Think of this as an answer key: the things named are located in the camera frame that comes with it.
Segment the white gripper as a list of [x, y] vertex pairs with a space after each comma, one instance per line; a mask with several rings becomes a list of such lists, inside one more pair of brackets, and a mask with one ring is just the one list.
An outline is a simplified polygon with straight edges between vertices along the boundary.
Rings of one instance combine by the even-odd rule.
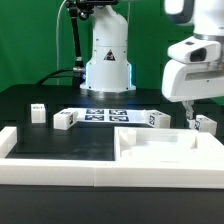
[[189, 37], [168, 48], [162, 94], [182, 102], [186, 119], [194, 118], [193, 101], [224, 96], [223, 45], [217, 40]]

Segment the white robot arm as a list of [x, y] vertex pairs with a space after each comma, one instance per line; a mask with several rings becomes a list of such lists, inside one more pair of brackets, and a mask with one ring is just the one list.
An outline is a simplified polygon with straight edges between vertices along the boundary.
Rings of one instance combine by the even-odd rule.
[[[94, 17], [92, 58], [81, 89], [104, 96], [133, 91], [127, 62], [127, 21], [112, 6], [119, 0], [77, 0], [80, 16]], [[193, 102], [224, 96], [224, 0], [164, 0], [175, 24], [194, 26], [193, 35], [168, 48], [162, 94], [180, 102], [189, 120]]]

